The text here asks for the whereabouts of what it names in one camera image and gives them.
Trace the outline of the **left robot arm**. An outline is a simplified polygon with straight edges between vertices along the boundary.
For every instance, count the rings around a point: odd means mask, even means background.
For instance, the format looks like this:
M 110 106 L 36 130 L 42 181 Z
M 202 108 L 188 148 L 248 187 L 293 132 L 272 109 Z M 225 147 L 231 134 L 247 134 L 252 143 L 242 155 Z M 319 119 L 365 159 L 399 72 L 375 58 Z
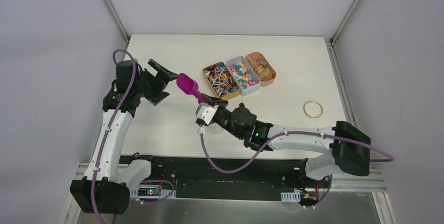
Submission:
M 70 185 L 71 195 L 85 213 L 121 215 L 142 181 L 151 185 L 159 180 L 159 169 L 148 160 L 133 160 L 123 172 L 118 171 L 125 137 L 141 100 L 156 106 L 169 95 L 165 92 L 168 83 L 179 77 L 153 59 L 148 64 L 156 74 L 131 60 L 116 65 L 116 77 L 103 99 L 101 131 L 93 155 L 83 177 Z

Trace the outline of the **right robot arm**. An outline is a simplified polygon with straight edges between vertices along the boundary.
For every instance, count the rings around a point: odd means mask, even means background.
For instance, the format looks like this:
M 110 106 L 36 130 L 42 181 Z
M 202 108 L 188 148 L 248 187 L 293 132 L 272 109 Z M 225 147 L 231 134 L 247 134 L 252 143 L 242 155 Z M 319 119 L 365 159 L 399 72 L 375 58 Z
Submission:
M 262 151 L 301 150 L 316 152 L 301 160 L 297 180 L 304 187 L 335 173 L 368 176 L 371 139 L 346 121 L 326 128 L 291 128 L 261 122 L 244 104 L 233 111 L 222 104 L 200 103 L 196 110 L 199 126 L 216 124 L 243 141 L 256 154 Z

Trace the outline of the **magenta plastic scoop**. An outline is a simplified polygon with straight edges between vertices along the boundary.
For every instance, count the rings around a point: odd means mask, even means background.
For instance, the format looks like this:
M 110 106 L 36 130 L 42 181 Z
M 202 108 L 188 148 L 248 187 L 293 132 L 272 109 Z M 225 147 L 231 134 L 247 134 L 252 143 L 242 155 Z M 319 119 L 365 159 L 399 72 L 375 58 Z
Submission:
M 207 100 L 199 91 L 198 83 L 188 75 L 180 73 L 176 84 L 184 94 L 195 97 L 200 103 L 207 103 Z

